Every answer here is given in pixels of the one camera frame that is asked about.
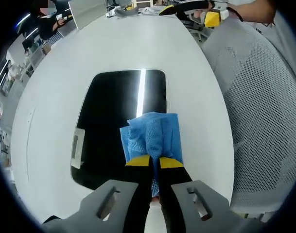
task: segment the white mesh chair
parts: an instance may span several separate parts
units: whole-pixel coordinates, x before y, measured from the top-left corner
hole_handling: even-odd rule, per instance
[[[275,211],[296,180],[296,77],[265,37],[236,19],[215,29],[202,49],[232,128],[231,209]]]

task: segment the office chair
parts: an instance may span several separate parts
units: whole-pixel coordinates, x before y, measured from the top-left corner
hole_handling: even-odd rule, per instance
[[[264,36],[237,19],[225,20],[202,50],[232,128],[231,209],[275,211],[296,180],[296,77]]]

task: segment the blue microfiber towel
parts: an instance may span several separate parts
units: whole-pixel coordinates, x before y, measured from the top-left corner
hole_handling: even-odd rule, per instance
[[[152,157],[155,177],[151,189],[152,197],[155,197],[159,192],[156,180],[159,157],[182,163],[178,116],[151,112],[127,122],[129,126],[120,128],[126,162],[145,154]]]

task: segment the desk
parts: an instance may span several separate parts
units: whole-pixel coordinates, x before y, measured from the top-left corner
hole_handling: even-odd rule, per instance
[[[43,59],[16,111],[11,142],[14,177],[21,199],[39,221],[50,215],[70,216],[91,193],[72,179],[70,161],[92,79],[102,72],[142,68],[160,69],[166,75],[167,111],[178,113],[190,176],[231,200],[234,152],[226,106],[188,30],[175,17],[101,17],[65,38]]]

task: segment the chair backrest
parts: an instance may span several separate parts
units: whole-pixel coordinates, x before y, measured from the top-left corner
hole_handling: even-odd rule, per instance
[[[264,36],[236,19],[216,28],[202,49],[232,128],[231,208],[275,211],[296,180],[296,77]]]

